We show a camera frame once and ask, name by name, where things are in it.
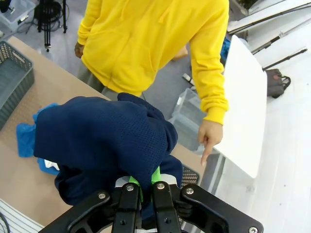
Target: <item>sleeve cuff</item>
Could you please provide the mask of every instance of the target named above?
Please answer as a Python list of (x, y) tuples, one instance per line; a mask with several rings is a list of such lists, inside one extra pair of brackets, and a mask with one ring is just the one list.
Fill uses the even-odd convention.
[(223, 125), (225, 113), (226, 113), (226, 110), (223, 108), (212, 107), (208, 109), (207, 116), (204, 118), (204, 120), (217, 122)]
[(80, 45), (85, 45), (85, 44), (86, 44), (86, 40), (87, 40), (87, 39), (83, 39), (83, 38), (79, 37), (79, 38), (78, 38), (78, 43), (79, 43)]

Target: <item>gray pants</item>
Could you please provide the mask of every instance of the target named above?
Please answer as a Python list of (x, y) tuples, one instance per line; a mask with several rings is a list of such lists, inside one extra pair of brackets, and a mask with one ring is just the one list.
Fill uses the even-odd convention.
[(92, 87), (93, 89), (97, 90), (98, 92), (102, 93), (107, 98), (117, 101), (118, 93), (109, 89), (108, 87), (104, 86), (94, 74), (83, 64), (81, 61), (81, 65), (79, 67), (77, 78)]

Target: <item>hand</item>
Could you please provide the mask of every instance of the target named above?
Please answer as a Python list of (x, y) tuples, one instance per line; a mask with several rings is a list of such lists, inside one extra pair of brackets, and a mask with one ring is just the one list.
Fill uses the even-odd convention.
[(204, 143), (205, 150), (202, 155), (201, 165), (204, 166), (207, 157), (212, 153), (213, 147), (221, 142), (223, 138), (223, 126), (219, 123), (203, 120), (200, 128), (198, 141)]
[(74, 53), (76, 54), (76, 56), (78, 58), (81, 58), (82, 55), (83, 55), (83, 49), (84, 49), (84, 46), (83, 45), (80, 45), (78, 42), (76, 43), (76, 45), (74, 46)]

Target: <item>person's right hand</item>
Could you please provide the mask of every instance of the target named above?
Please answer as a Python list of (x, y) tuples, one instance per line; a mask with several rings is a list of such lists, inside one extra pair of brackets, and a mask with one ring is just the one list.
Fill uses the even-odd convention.
[(76, 43), (76, 45), (74, 46), (74, 53), (76, 54), (76, 56), (78, 58), (81, 58), (82, 55), (83, 55), (83, 49), (84, 49), (84, 46), (83, 45), (80, 45), (78, 42)]

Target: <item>yellow sleeve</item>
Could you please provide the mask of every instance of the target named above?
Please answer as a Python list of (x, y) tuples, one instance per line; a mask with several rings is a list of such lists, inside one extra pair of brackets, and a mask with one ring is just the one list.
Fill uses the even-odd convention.
[(88, 0), (85, 16), (78, 31), (78, 43), (84, 45), (96, 19), (101, 14), (103, 0)]
[(229, 19), (229, 5), (217, 5), (217, 11), (209, 18), (200, 31), (190, 40), (192, 77), (201, 102), (201, 109), (207, 112), (205, 120), (224, 123), (228, 110), (225, 98), (224, 70), (220, 52)]

